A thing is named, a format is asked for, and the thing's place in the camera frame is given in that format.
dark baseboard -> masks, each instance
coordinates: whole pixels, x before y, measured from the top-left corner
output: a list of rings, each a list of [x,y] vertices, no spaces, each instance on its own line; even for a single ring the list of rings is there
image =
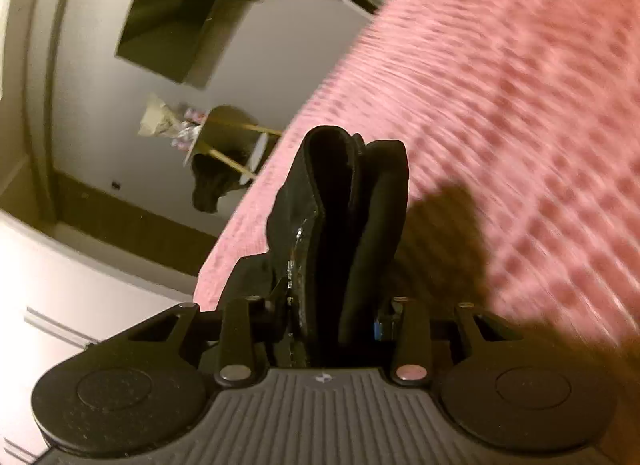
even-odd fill
[[[105,243],[189,275],[198,275],[217,241],[56,173],[58,219]]]

wooden stool leg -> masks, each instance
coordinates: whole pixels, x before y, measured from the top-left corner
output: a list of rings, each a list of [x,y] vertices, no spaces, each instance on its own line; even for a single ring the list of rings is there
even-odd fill
[[[226,125],[228,127],[237,127],[239,129],[254,130],[255,132],[266,132],[273,136],[282,136],[282,131],[276,129],[270,129],[269,127],[262,127],[261,125],[246,124],[244,122],[231,122],[230,120],[222,120],[215,116],[210,116],[207,122],[214,122],[215,124]]]
[[[226,163],[229,167],[231,167],[232,169],[235,169],[240,174],[244,174],[246,177],[249,177],[254,180],[256,179],[257,175],[255,175],[246,167],[240,165],[236,160],[229,158],[226,154],[221,153],[220,151],[212,148],[211,146],[205,143],[202,144],[202,148],[204,151],[206,151],[206,153],[209,156],[212,156],[213,158],[219,159],[221,162]]]

circular pad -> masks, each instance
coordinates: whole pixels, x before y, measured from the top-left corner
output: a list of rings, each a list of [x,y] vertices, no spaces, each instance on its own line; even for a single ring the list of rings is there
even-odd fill
[[[616,403],[607,375],[570,357],[492,344],[495,350],[460,362],[442,383],[444,408],[462,429],[527,453],[569,451],[602,435]]]
[[[146,342],[89,347],[47,371],[31,396],[51,444],[104,458],[164,445],[197,421],[205,401],[196,369]]]

metal rivet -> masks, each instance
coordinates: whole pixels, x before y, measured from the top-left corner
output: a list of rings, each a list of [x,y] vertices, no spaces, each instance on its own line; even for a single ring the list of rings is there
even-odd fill
[[[248,379],[251,369],[242,364],[231,364],[220,369],[220,376],[228,382],[238,382]]]
[[[405,364],[396,369],[396,376],[400,380],[418,381],[426,378],[427,370],[416,364]]]

bed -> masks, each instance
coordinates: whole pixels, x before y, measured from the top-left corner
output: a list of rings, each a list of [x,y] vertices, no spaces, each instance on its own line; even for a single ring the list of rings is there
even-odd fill
[[[202,267],[213,309],[305,133],[402,140],[385,286],[471,299],[616,376],[602,448],[640,463],[640,0],[388,0],[286,130]]]

